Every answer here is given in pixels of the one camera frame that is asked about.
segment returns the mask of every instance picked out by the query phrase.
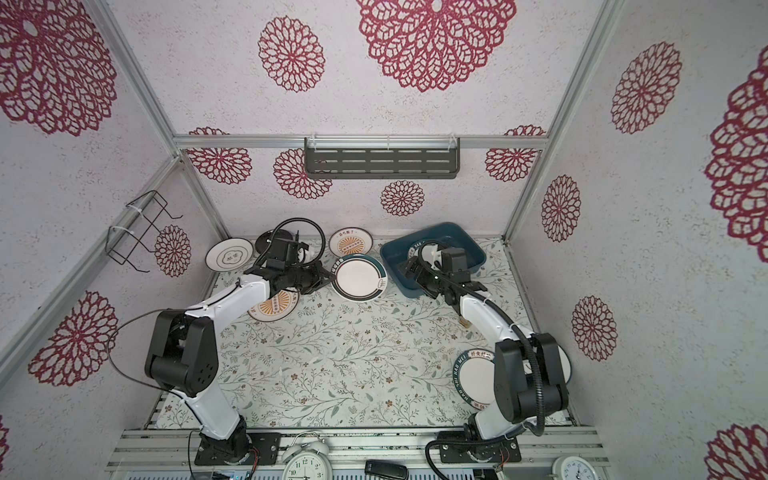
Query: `floral tablecloth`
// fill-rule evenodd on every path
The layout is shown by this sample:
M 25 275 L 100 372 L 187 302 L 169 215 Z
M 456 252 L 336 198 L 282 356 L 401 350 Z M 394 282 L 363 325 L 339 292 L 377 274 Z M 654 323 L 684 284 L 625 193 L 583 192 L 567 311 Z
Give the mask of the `floral tablecloth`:
M 475 241 L 488 260 L 473 278 L 510 317 L 530 326 L 502 241 Z M 385 242 L 375 240 L 369 254 L 380 259 Z M 335 259 L 326 251 L 323 264 L 330 268 Z M 219 275 L 214 291 L 246 268 Z M 390 281 L 382 299 L 351 303 L 328 286 L 302 296 L 285 319 L 261 323 L 246 313 L 226 328 L 218 381 L 254 427 L 461 425 L 477 410 L 457 393 L 452 366 L 474 348 L 491 349 L 442 298 L 409 299 Z M 160 412 L 154 428 L 198 426 L 176 396 Z M 568 413 L 555 413 L 548 424 L 570 425 Z

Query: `clock face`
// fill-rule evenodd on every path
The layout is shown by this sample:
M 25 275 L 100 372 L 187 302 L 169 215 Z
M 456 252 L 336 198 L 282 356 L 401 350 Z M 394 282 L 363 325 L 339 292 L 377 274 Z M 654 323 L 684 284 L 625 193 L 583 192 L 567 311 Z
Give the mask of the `clock face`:
M 563 480 L 600 480 L 594 470 L 579 458 L 569 458 L 561 466 Z
M 291 459 L 283 472 L 283 480 L 329 480 L 329 474 L 326 461 L 320 455 L 303 452 Z

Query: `white alarm clock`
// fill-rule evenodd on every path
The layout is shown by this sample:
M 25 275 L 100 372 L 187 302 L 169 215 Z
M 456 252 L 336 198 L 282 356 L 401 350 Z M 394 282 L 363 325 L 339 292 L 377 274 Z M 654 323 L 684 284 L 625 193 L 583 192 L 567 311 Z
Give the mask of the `white alarm clock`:
M 581 457 L 560 457 L 554 461 L 552 473 L 558 480 L 600 480 L 592 465 Z
M 318 439 L 312 443 L 296 445 L 302 435 L 315 435 Z M 331 480 L 333 469 L 328 460 L 328 445 L 319 439 L 315 432 L 301 432 L 293 439 L 291 446 L 283 453 L 283 480 Z

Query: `white robotic arm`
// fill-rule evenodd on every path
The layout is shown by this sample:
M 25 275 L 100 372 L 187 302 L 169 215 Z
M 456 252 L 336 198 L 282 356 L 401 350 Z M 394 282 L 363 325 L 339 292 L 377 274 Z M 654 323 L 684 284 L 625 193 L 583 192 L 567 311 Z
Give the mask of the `white robotic arm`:
M 200 447 L 203 451 L 213 449 L 223 462 L 246 461 L 251 442 L 245 419 L 230 405 L 216 381 L 221 332 L 281 290 L 309 294 L 333 278 L 319 262 L 320 255 L 308 263 L 299 262 L 300 251 L 306 257 L 309 250 L 298 235 L 296 239 L 276 236 L 283 231 L 281 226 L 297 220 L 316 226 L 311 220 L 286 220 L 273 230 L 270 246 L 256 265 L 234 285 L 185 310 L 165 310 L 157 316 L 144 371 L 186 402 L 202 426 Z
M 430 297 L 443 295 L 446 304 L 495 346 L 495 401 L 470 417 L 468 440 L 495 439 L 519 431 L 521 425 L 540 435 L 544 416 L 568 407 L 568 358 L 551 335 L 515 325 L 483 295 L 486 288 L 471 280 L 463 249 L 422 246 L 403 273 Z M 525 361 L 530 372 L 525 371 Z M 536 425 L 526 422 L 534 417 Z
M 254 305 L 270 298 L 270 283 L 258 275 L 242 275 L 234 285 L 190 306 L 184 313 L 195 318 L 208 317 L 214 322 L 216 337 L 235 319 Z

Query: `zip tie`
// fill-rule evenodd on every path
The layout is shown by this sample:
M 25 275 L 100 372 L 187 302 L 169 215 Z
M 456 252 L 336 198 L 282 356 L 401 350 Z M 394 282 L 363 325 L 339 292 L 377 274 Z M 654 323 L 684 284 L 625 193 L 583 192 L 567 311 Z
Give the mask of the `zip tie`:
M 110 228 L 114 228 L 114 229 L 117 229 L 117 230 L 123 230 L 123 231 L 126 231 L 126 232 L 130 233 L 131 235 L 134 234 L 131 230 L 129 230 L 129 229 L 125 228 L 125 227 L 119 227 L 117 225 L 112 225 Z

